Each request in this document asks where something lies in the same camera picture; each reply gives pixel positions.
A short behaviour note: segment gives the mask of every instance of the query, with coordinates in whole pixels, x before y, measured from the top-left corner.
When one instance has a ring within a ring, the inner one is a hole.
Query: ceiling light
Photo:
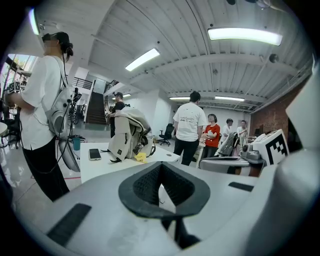
[[[150,51],[146,52],[144,55],[140,56],[139,58],[137,58],[136,60],[131,62],[128,66],[125,67],[125,69],[132,71],[136,67],[139,67],[143,63],[153,59],[154,57],[156,57],[158,55],[160,55],[160,53],[155,48],[153,48]]]
[[[268,43],[279,46],[282,41],[282,35],[251,28],[226,27],[208,29],[211,40],[221,39],[245,39]]]
[[[170,100],[190,100],[190,97],[170,97]]]
[[[35,35],[39,35],[39,29],[36,23],[36,18],[35,18],[35,9],[31,9],[29,11],[29,20],[30,20],[30,24],[33,30],[33,33]]]
[[[234,98],[234,97],[224,97],[224,96],[215,96],[216,100],[228,100],[228,101],[237,101],[237,102],[244,102],[244,98]]]
[[[131,96],[130,93],[123,95],[124,98],[125,98],[125,97],[129,97],[129,96]]]

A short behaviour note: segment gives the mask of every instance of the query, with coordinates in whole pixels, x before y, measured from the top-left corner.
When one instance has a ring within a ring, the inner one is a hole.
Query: white table
[[[143,165],[142,162],[133,159],[125,159],[124,161],[113,163],[110,161],[116,160],[110,152],[100,152],[101,160],[91,161],[89,160],[89,150],[99,149],[107,150],[108,142],[105,143],[81,143],[80,148],[80,171],[81,171],[81,183],[84,183],[94,177],[113,173],[133,166]],[[176,162],[180,158],[179,155],[171,153],[159,146],[156,146],[156,150],[152,156],[146,158],[148,163],[165,161]]]
[[[6,134],[7,129],[8,126],[5,123],[0,122],[0,136]]]

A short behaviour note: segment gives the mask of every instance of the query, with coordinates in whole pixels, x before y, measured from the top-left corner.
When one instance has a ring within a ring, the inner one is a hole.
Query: smartphone
[[[99,153],[99,149],[97,149],[97,148],[89,149],[89,159],[91,161],[101,160],[101,155]]]

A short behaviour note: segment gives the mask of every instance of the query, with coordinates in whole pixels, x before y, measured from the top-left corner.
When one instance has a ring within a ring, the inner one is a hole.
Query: brick wall
[[[250,125],[250,135],[253,135],[256,129],[259,129],[263,125],[263,132],[276,131],[282,129],[284,136],[288,137],[288,116],[286,113],[286,108],[294,100],[296,95],[304,87],[306,81],[304,80],[293,90],[288,92],[286,95],[277,99],[272,104],[266,106],[265,108],[259,110],[251,115],[251,125]]]

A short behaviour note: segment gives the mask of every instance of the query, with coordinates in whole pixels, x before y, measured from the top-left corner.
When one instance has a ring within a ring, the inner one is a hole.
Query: shelf
[[[25,77],[28,77],[28,78],[32,75],[31,71],[24,71],[24,70],[20,70],[19,69],[17,72],[18,72],[18,74],[22,74],[22,75],[24,75]]]

